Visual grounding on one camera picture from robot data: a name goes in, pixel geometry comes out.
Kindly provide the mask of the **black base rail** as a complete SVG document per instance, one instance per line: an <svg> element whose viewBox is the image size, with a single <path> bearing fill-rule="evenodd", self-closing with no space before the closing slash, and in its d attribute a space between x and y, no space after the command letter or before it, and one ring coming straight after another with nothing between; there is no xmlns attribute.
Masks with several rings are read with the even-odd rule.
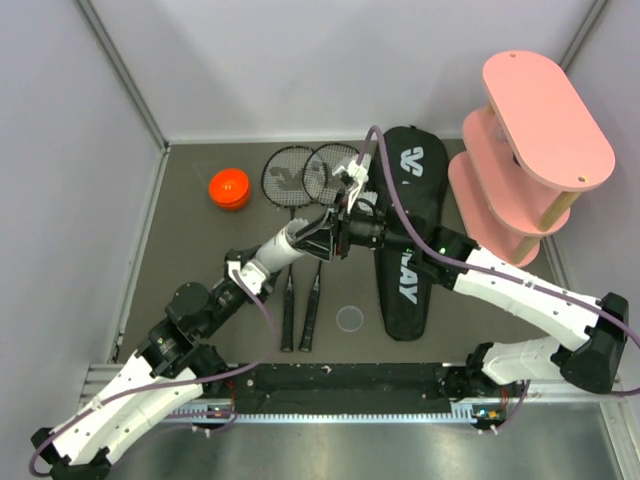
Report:
<svg viewBox="0 0 640 480"><path fill-rule="evenodd" d="M262 364L233 385L245 415L448 413L475 395L462 367L437 363Z"/></svg>

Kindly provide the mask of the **pink tiered shelf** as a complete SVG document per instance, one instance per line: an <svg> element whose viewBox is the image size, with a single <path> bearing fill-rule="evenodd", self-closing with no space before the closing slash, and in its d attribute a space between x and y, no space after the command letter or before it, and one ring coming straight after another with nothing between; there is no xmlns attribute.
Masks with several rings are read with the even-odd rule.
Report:
<svg viewBox="0 0 640 480"><path fill-rule="evenodd" d="M485 106L463 121L465 149L449 182L465 230L503 261L524 267L567 223L573 203L613 173L612 146L564 70L509 50L482 68Z"/></svg>

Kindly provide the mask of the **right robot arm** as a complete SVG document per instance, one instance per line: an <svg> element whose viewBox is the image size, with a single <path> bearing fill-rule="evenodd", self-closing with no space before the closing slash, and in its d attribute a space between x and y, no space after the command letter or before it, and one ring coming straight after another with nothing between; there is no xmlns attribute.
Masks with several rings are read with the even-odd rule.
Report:
<svg viewBox="0 0 640 480"><path fill-rule="evenodd" d="M515 381L556 378L589 393L613 393L626 343L635 337L625 298L564 290L445 227L421 235L404 214L382 220L328 209L313 221L293 220L290 229L295 249L324 261L346 257L353 246L407 253L431 282L544 332L537 340L479 345L467 360L466 380L474 393L487 396Z"/></svg>

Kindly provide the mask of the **left black badminton racket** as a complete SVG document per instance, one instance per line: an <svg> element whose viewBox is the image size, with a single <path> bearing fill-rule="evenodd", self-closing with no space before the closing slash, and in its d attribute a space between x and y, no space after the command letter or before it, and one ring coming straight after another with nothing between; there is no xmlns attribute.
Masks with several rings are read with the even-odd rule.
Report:
<svg viewBox="0 0 640 480"><path fill-rule="evenodd" d="M261 189L267 200L279 208L288 209L293 220L297 209L311 203L311 198L303 188L303 170L308 157L313 153L310 147L288 146L276 151L267 161L261 176ZM321 292L322 262L318 268L309 292L303 333L299 350L311 352L316 318ZM295 289L292 266L288 267L283 302L282 338L280 350L293 351Z"/></svg>

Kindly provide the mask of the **clear plastic tube lid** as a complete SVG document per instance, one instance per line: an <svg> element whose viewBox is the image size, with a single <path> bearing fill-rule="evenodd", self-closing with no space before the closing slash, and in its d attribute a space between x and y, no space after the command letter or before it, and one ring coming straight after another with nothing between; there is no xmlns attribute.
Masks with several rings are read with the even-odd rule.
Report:
<svg viewBox="0 0 640 480"><path fill-rule="evenodd" d="M353 333L363 326L364 315L358 307L347 305L337 312L336 323L342 331Z"/></svg>

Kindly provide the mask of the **orange bowl stack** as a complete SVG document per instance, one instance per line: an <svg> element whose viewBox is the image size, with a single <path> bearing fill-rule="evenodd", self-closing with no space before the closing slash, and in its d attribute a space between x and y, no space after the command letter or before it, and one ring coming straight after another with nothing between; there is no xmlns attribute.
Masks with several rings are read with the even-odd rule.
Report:
<svg viewBox="0 0 640 480"><path fill-rule="evenodd" d="M249 176L238 168L221 170L211 178L208 184L208 194L213 203L222 210L240 210L250 200Z"/></svg>

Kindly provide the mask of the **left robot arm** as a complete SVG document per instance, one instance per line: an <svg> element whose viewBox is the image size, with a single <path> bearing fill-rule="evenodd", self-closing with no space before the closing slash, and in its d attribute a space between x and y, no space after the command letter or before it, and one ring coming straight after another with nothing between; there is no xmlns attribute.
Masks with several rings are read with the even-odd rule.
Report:
<svg viewBox="0 0 640 480"><path fill-rule="evenodd" d="M224 276L213 287L180 286L164 318L112 380L74 416L32 436L33 458L49 465L47 477L106 478L134 443L176 409L220 394L228 379L265 362L268 357L262 355L230 368L205 341L245 304L263 309L280 272L299 256L275 243L231 251Z"/></svg>

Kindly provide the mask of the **right black badminton racket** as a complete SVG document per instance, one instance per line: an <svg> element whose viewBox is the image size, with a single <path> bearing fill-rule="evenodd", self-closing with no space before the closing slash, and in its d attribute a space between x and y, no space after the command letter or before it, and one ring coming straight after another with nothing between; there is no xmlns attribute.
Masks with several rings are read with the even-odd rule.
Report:
<svg viewBox="0 0 640 480"><path fill-rule="evenodd" d="M332 175L332 170L342 160L350 159L358 154L358 150L343 143L327 143L316 149L308 158L303 172L303 187L311 200L317 204L330 205L340 188L344 188L341 180ZM312 350L313 336L321 294L322 262L318 262L316 274L309 292L305 320L299 350Z"/></svg>

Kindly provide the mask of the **black badminton racket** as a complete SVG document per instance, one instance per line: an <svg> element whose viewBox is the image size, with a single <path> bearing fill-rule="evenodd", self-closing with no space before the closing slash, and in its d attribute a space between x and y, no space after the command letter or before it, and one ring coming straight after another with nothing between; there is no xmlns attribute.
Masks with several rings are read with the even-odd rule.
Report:
<svg viewBox="0 0 640 480"><path fill-rule="evenodd" d="M332 175L332 170L342 160L350 159L358 154L358 150L343 143L327 143L316 149L308 158L303 172L303 187L311 200L317 204L330 205L340 188L344 188L341 180ZM318 262L316 274L309 292L305 320L299 350L312 350L313 336L321 294L322 262Z"/></svg>
<svg viewBox="0 0 640 480"><path fill-rule="evenodd" d="M288 146L276 151L267 161L261 176L261 189L267 200L279 208L288 209L293 220L297 209L311 203L311 198L303 188L303 170L308 157L313 153L310 147ZM311 352L316 318L321 292L322 262L318 268L309 292L303 333L299 350ZM295 289L292 266L288 267L283 302L282 338L280 350L293 351Z"/></svg>

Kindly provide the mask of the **black racket bag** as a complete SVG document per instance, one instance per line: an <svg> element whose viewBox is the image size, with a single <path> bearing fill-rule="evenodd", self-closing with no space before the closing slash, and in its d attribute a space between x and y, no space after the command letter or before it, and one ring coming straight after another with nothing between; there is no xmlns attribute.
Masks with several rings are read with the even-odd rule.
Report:
<svg viewBox="0 0 640 480"><path fill-rule="evenodd" d="M414 126L393 127L384 138L394 185L412 225L439 225L448 185L444 143ZM396 341L419 339L429 311L432 282L410 266L410 258L409 248L374 252L384 328Z"/></svg>

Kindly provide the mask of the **white shuttlecock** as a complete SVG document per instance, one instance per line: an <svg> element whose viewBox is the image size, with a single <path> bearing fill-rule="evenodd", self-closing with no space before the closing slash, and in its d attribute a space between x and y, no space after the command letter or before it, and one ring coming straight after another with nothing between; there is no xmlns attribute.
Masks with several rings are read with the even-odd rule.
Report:
<svg viewBox="0 0 640 480"><path fill-rule="evenodd" d="M302 230L309 226L309 221L304 218L291 219L285 228L285 236L290 245L293 245Z"/></svg>
<svg viewBox="0 0 640 480"><path fill-rule="evenodd" d="M356 198L355 206L367 215L376 214L376 203L378 195L374 191L362 192Z"/></svg>

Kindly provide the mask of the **white shuttlecock tube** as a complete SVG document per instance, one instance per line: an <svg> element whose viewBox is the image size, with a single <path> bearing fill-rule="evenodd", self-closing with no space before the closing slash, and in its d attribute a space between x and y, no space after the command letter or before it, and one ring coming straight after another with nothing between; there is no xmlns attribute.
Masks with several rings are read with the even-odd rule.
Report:
<svg viewBox="0 0 640 480"><path fill-rule="evenodd" d="M286 225L265 242L254 256L254 260L269 274L276 273L305 256L288 243L285 236Z"/></svg>

